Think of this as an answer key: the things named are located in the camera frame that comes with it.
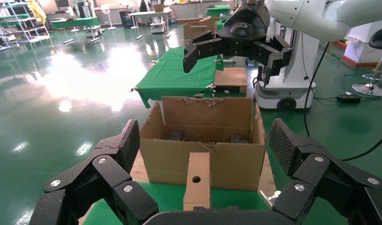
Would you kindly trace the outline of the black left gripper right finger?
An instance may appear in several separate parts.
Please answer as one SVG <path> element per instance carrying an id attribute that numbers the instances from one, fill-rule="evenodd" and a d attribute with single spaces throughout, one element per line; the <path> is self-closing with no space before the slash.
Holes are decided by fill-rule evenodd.
<path id="1" fill-rule="evenodd" d="M 270 148 L 290 178 L 273 210 L 299 225 L 316 198 L 326 200 L 350 225 L 382 225 L 382 179 L 333 156 L 316 139 L 275 119 Z"/>

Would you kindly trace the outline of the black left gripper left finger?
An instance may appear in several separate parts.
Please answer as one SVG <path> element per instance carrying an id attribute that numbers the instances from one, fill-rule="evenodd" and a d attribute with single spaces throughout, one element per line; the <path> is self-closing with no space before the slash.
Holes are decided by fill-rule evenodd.
<path id="1" fill-rule="evenodd" d="M 131 177 L 139 147 L 138 121 L 129 120 L 119 135 L 100 140 L 85 160 L 45 183 L 30 224 L 76 225 L 99 200 L 122 224 L 144 224 L 158 204 Z"/>

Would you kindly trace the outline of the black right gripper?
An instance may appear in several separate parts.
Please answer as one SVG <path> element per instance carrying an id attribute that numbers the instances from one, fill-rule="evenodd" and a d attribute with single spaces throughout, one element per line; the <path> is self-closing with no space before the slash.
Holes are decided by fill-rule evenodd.
<path id="1" fill-rule="evenodd" d="M 264 3 L 243 3 L 217 33 L 208 30 L 187 40 L 183 71 L 189 73 L 199 59 L 219 54 L 250 57 L 264 65 L 264 87 L 289 65 L 293 48 L 280 35 L 266 42 L 270 14 Z"/>

